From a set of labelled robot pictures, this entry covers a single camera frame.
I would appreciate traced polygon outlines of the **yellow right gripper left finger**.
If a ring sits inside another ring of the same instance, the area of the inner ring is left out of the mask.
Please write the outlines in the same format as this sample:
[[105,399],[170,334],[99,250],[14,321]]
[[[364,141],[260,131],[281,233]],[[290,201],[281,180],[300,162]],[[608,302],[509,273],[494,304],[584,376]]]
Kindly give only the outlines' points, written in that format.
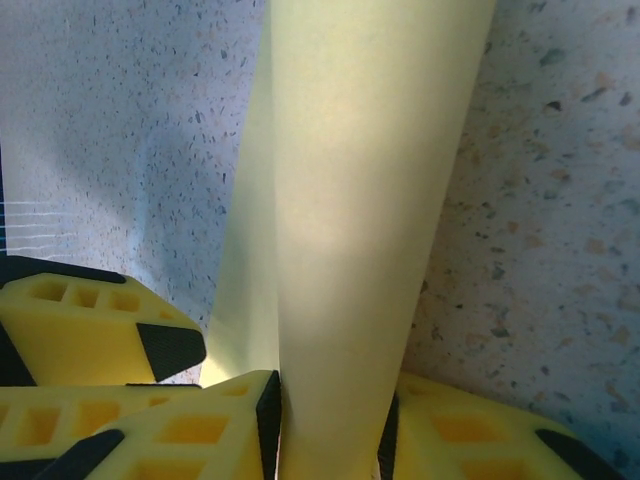
[[274,479],[277,371],[257,370],[126,416],[76,442],[50,479]]

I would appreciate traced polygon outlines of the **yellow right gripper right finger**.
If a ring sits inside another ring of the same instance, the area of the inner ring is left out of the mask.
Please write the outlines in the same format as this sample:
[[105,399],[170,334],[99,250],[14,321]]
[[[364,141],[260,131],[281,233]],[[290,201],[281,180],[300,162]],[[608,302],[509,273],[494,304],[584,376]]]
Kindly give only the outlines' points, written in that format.
[[378,449],[383,479],[618,479],[559,423],[401,373]]

